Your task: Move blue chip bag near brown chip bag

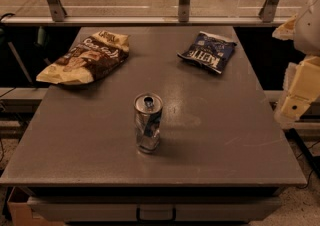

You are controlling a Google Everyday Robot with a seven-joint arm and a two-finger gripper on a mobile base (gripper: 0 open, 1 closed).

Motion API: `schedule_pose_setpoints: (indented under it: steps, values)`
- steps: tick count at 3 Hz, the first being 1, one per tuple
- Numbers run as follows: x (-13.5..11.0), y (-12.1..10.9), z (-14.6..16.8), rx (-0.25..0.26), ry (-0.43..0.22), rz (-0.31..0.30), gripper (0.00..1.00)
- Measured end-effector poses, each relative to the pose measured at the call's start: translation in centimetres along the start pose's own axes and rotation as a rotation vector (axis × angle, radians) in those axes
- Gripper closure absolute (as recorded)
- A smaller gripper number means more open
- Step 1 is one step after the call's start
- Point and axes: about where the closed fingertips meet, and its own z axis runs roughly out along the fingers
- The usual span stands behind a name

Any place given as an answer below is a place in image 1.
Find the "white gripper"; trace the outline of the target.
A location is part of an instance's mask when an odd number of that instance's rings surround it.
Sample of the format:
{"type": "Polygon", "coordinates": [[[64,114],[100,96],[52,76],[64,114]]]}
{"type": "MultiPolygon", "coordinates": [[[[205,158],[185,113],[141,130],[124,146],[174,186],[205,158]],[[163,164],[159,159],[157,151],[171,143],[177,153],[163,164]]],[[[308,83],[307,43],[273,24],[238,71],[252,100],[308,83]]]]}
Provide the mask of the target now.
{"type": "MultiPolygon", "coordinates": [[[[272,37],[292,40],[296,15],[277,27],[272,37]]],[[[292,128],[300,117],[320,97],[320,57],[307,55],[298,64],[290,62],[285,70],[283,91],[274,118],[284,128],[292,128]]]]}

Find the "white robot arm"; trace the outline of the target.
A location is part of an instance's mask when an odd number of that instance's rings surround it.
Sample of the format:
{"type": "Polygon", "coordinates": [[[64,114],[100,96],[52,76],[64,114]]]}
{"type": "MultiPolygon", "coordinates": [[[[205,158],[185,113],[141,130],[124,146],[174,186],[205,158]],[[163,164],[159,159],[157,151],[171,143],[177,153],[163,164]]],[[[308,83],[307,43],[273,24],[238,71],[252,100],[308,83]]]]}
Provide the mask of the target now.
{"type": "Polygon", "coordinates": [[[276,28],[272,36],[292,40],[305,57],[289,63],[283,91],[274,118],[284,128],[293,128],[310,105],[320,96],[320,0],[309,0],[298,14],[276,28]]]}

